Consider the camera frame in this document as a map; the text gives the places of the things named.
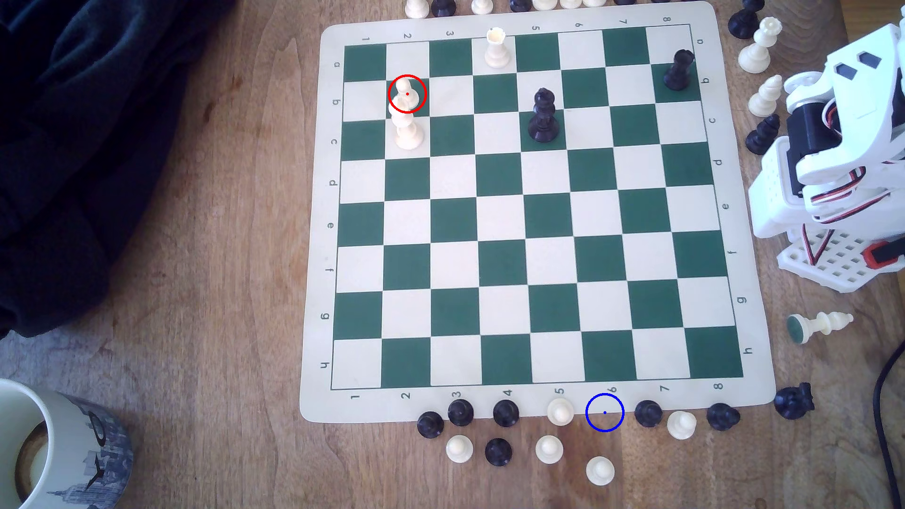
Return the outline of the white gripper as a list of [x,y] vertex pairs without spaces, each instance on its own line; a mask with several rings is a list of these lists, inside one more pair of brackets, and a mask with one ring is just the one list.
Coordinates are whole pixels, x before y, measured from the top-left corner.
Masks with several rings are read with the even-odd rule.
[[893,137],[892,101],[903,52],[902,27],[885,25],[830,53],[818,81],[796,88],[796,106],[833,96],[841,122],[841,143],[804,156],[800,182],[831,182],[859,167],[872,168],[903,150]]

